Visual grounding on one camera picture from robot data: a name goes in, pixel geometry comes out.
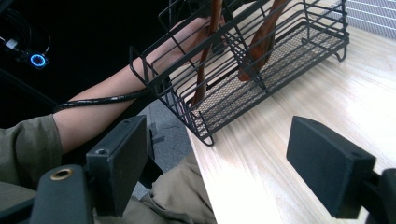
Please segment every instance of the wire basket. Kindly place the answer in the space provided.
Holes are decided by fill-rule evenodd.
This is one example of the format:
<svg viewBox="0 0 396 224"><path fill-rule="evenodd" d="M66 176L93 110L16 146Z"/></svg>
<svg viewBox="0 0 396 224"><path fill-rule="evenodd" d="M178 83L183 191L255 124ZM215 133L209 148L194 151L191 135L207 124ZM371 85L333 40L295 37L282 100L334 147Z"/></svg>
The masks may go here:
<svg viewBox="0 0 396 224"><path fill-rule="evenodd" d="M347 56L345 0L328 7L319 0L290 0L277 21L274 47L266 53L269 61L260 71L253 69L255 62L246 63L243 58L249 55L249 44L258 27L269 18L272 1L245 4L224 0L225 24L200 45L185 51L182 41L177 42L174 35L197 17L207 15L210 1L201 2L177 27L171 29L164 22L166 35L142 54L131 52L147 67L144 74L137 74L132 66L131 69L208 146L214 145L213 133L316 64L332 55L340 62ZM166 21L163 17L171 18L181 4L182 0L174 2L160 14L160 21ZM155 62L147 63L147 56L168 40L175 41L184 56L160 73L155 70ZM194 61L194 56L208 46L212 46L209 57L204 62ZM205 67L205 81L197 84L200 66ZM251 77L249 81L239 80L240 68ZM192 105L191 98L201 85L206 87L205 97L199 104Z"/></svg>

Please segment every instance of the dark wall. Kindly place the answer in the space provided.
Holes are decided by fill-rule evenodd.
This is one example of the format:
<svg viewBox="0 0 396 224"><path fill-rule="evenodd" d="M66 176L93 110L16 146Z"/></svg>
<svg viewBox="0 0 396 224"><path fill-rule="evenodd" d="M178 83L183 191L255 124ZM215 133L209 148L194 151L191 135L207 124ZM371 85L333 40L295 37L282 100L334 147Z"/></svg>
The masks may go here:
<svg viewBox="0 0 396 224"><path fill-rule="evenodd" d="M48 42L46 31L50 34L49 63L39 71L1 50L0 68L14 79L0 71L0 128L46 115L51 103L67 101L117 72L129 62L130 46L143 51L164 34L157 16L167 4L164 0L15 0L9 8L35 26L42 45ZM2 29L0 36L13 32ZM16 84L18 80L48 98L27 91Z"/></svg>

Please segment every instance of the blue ring light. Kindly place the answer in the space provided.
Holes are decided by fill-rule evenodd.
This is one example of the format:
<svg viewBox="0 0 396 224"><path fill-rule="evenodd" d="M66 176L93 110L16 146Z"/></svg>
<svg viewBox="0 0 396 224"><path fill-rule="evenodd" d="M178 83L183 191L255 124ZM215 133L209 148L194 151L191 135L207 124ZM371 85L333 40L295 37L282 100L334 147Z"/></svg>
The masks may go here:
<svg viewBox="0 0 396 224"><path fill-rule="evenodd" d="M44 64L46 64L46 58L44 58L40 54L34 54L30 57L30 62L34 66L41 67L44 66Z"/></svg>

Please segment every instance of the forearm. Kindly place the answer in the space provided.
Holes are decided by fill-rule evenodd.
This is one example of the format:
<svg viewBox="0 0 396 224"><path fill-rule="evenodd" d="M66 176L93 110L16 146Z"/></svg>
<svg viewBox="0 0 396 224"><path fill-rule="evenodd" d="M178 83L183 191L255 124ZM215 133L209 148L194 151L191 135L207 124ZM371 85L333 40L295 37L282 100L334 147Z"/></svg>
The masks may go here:
<svg viewBox="0 0 396 224"><path fill-rule="evenodd" d="M134 69L139 74L143 74L140 59L134 60ZM127 65L103 82L79 93L70 101L125 95L144 88L144 84ZM79 147L101 133L133 101L72 107L55 113L53 117L58 127L64 153Z"/></svg>
<svg viewBox="0 0 396 224"><path fill-rule="evenodd" d="M208 24L208 21L209 18L198 18L174 35L177 42L182 43L184 51L189 51L207 36L206 29L201 28ZM161 73L165 67L179 59L182 55L183 52L176 47L175 41L169 39L148 55L147 62L154 66L154 69L158 73ZM143 64L139 58L133 61L133 67L139 75L142 76L144 74ZM112 77L83 91L71 100L119 96L140 91L144 88L143 83L132 72L129 65L127 65ZM82 145L101 133L133 101L109 105L74 107L55 113L53 117L58 127L64 153Z"/></svg>

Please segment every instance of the sleeve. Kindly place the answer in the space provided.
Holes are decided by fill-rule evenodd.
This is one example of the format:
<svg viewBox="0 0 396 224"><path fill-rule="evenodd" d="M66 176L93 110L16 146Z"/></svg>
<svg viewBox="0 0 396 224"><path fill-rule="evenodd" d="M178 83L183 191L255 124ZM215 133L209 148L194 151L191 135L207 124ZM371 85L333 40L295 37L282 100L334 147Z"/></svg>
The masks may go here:
<svg viewBox="0 0 396 224"><path fill-rule="evenodd" d="M0 181L35 189L40 176L61 165L62 146L52 115L0 129Z"/></svg>

